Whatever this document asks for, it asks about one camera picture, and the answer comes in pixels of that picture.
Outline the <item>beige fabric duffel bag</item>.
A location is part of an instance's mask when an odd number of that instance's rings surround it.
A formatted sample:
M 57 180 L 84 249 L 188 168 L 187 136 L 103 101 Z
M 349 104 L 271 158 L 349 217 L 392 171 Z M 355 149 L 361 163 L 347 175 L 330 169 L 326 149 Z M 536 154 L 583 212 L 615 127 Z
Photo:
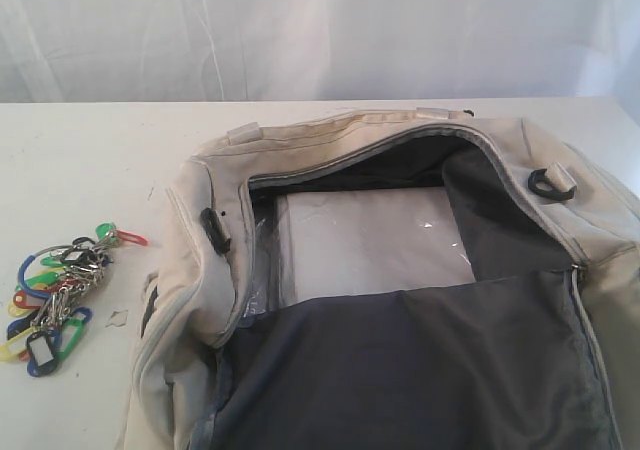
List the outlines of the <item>beige fabric duffel bag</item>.
M 430 187 L 474 282 L 242 325 L 255 202 Z M 168 198 L 118 448 L 638 447 L 639 199 L 533 123 L 416 109 L 248 124 L 203 144 Z

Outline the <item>colourful key tag bunch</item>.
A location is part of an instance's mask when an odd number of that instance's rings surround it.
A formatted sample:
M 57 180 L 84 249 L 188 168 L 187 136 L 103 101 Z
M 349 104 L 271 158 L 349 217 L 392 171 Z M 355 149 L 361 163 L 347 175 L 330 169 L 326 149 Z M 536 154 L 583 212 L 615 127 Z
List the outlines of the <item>colourful key tag bunch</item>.
M 149 241 L 102 223 L 93 237 L 80 236 L 25 257 L 8 304 L 12 321 L 1 360 L 24 362 L 33 378 L 54 373 L 82 339 L 93 317 L 84 302 L 105 280 L 113 263 L 111 250 L 123 244 L 146 246 Z

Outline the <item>metal zipper pull with ring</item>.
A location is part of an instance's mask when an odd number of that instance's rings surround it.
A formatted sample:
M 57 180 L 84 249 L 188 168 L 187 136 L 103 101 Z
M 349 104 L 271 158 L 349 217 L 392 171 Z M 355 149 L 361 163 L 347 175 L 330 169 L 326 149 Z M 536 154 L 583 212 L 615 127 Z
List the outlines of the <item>metal zipper pull with ring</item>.
M 572 271 L 578 279 L 582 279 L 586 275 L 586 268 L 583 265 L 573 264 Z

